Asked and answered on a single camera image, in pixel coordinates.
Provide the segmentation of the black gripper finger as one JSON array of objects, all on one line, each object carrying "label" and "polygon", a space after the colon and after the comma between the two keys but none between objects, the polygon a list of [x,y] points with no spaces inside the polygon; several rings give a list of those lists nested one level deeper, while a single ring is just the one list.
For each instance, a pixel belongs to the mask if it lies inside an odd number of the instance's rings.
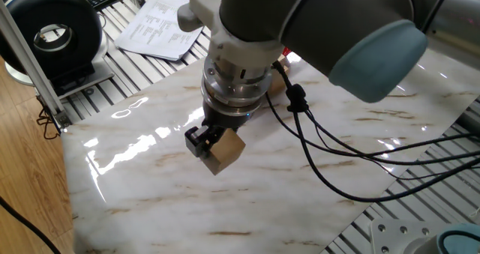
[{"label": "black gripper finger", "polygon": [[225,133],[226,129],[214,125],[192,127],[185,134],[185,144],[190,152],[198,158],[207,158],[213,145]]}]

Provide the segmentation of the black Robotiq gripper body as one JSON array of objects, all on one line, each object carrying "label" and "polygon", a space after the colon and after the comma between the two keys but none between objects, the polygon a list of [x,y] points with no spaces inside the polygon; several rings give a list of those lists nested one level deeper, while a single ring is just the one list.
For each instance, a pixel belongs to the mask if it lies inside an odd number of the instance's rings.
[{"label": "black Robotiq gripper body", "polygon": [[228,106],[222,103],[204,102],[202,107],[205,118],[202,125],[222,127],[224,129],[238,129],[251,119],[260,106],[261,102],[240,107]]}]

